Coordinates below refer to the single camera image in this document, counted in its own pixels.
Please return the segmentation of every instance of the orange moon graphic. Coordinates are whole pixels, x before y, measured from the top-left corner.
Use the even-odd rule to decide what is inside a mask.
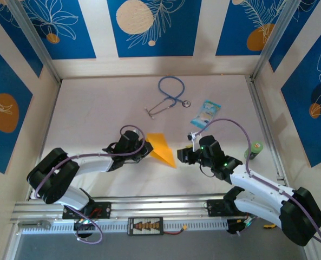
[[[17,101],[9,94],[0,94],[0,105],[12,105],[9,110],[12,114],[0,111],[0,131],[4,133],[12,133],[16,129],[19,119]]]
[[[249,35],[247,40],[247,47],[249,50],[252,51],[260,51],[264,48],[266,42],[264,42],[264,32],[263,29],[268,29],[268,32],[266,33],[266,38],[268,39],[272,30],[273,30],[274,24],[268,23],[264,25],[262,28],[259,27],[258,29],[252,31],[252,33]]]
[[[117,10],[117,24],[127,34],[141,34],[153,24],[150,8],[140,0],[125,1]]]
[[[318,105],[317,103],[313,103],[310,106],[310,115],[311,117],[313,117],[314,119],[317,119],[320,116],[320,105]]]
[[[47,39],[47,41],[49,41],[52,44],[57,44],[60,41],[59,37],[57,35],[53,34],[53,33],[49,33],[46,36],[46,39]]]

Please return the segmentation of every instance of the green bottle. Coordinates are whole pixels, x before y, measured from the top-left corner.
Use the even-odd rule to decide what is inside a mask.
[[[264,146],[263,143],[260,141],[255,141],[252,143],[252,153],[249,157],[250,160],[253,160],[262,150],[263,150]],[[247,159],[248,156],[248,148],[245,152],[245,158]]]

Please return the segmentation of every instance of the plastic packet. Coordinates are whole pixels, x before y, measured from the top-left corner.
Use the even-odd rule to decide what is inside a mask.
[[[204,104],[202,104],[198,115],[191,121],[191,123],[202,129],[213,120],[219,109],[220,105],[213,103],[210,100],[206,100]]]

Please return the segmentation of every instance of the white table surface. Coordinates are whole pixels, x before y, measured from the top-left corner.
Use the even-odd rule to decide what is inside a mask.
[[[180,103],[152,120],[144,107],[152,108],[164,95],[158,91],[161,77],[116,77],[63,80],[45,143],[43,157],[61,147],[69,155],[98,152],[119,140],[119,129],[126,124],[140,127],[145,133],[164,133],[173,149],[177,169],[152,157],[138,164],[127,164],[107,173],[77,176],[72,185],[85,189],[93,197],[157,196],[227,192],[232,186],[217,178],[204,176],[199,165],[182,164],[176,150],[190,145],[187,133],[199,129],[190,121],[202,103],[209,99],[221,105],[215,118],[230,118],[245,127],[252,141],[264,136],[260,128],[247,83],[243,75],[181,76],[186,85]],[[163,88],[173,95],[181,84],[173,79],[163,81]],[[245,162],[247,141],[242,131],[230,122],[217,122],[206,134],[213,134],[225,154]],[[256,172],[276,180],[277,171],[270,150],[264,150],[250,163]],[[203,168],[211,174],[209,168]]]

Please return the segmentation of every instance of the orange paper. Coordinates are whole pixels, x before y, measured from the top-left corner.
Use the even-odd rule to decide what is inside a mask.
[[[164,134],[147,134],[147,141],[153,147],[153,151],[149,154],[150,156],[176,168],[172,149],[167,146]]]

